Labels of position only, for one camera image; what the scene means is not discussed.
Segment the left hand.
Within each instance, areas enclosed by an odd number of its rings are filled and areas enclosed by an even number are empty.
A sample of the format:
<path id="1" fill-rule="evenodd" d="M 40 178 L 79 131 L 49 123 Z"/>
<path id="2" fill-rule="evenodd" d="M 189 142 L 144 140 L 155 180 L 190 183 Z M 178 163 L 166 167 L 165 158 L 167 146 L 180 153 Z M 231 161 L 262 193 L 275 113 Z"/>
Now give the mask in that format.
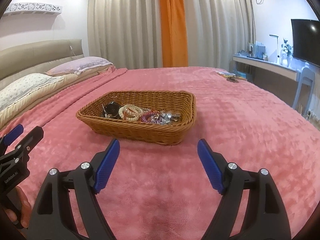
<path id="1" fill-rule="evenodd" d="M 31 204 L 29 203 L 29 200 L 23 190 L 19 187 L 16 186 L 16 191 L 17 191 L 17 196 L 21 204 L 21 219 L 20 223 L 24 228 L 29 227 L 29 222 L 30 222 L 30 217 L 31 217 L 31 212 L 32 212 L 32 207 Z M 5 213 L 9 217 L 9 219 L 12 222 L 15 222 L 17 220 L 16 213 L 10 209 L 4 209 Z"/>

